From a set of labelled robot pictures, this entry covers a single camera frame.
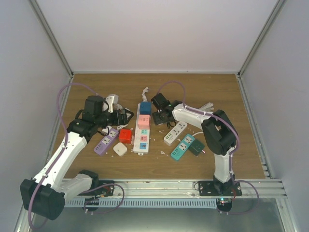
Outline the blue cube socket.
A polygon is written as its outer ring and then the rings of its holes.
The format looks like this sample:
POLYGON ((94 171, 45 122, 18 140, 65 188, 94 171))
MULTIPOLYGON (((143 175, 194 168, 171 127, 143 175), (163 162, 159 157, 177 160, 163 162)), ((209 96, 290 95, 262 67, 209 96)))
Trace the blue cube socket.
POLYGON ((139 111, 141 115, 150 115, 151 114, 151 103, 147 101, 141 102, 139 111))

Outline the pink cube socket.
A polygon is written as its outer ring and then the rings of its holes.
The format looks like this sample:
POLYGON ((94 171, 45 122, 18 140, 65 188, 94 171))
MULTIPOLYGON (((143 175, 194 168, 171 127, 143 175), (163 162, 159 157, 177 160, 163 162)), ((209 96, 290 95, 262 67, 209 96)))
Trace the pink cube socket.
POLYGON ((150 129, 150 115, 139 115, 138 116, 138 127, 140 130, 150 129))

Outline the dark green cube socket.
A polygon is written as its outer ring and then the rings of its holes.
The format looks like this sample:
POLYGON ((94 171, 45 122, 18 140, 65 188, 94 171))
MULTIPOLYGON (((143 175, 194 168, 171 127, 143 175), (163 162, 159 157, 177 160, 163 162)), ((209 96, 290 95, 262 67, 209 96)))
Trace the dark green cube socket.
POLYGON ((188 149, 192 154, 194 154, 195 156, 198 156, 201 152, 203 152, 204 148, 205 148, 205 145, 201 141, 195 139, 191 143, 188 149))

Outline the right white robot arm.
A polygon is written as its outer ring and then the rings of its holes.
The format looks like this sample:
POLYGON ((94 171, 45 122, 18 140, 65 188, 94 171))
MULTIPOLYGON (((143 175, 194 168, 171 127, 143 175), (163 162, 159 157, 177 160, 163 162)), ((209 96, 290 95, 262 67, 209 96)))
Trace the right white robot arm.
POLYGON ((186 105, 182 101, 170 102, 162 93, 156 94, 151 103, 157 109, 152 113, 154 123, 160 125, 172 121, 183 121, 203 131, 209 150, 214 154, 214 191, 226 195, 234 185, 233 153, 239 147, 239 136, 222 110, 202 111, 186 105))

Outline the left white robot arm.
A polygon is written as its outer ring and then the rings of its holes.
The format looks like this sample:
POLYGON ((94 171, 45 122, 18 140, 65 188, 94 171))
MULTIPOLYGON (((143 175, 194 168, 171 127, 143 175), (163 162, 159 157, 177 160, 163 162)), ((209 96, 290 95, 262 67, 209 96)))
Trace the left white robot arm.
POLYGON ((125 125, 132 118, 133 113, 122 107, 116 108, 117 103, 115 94, 106 98, 87 97, 84 108, 66 127, 65 137, 48 163, 32 179, 24 179, 21 183, 23 207, 29 213, 55 220, 65 203, 78 195, 88 195, 91 199, 113 195, 114 182, 100 182, 98 174, 92 171, 82 170, 68 182, 63 182, 63 178, 100 128, 125 125))

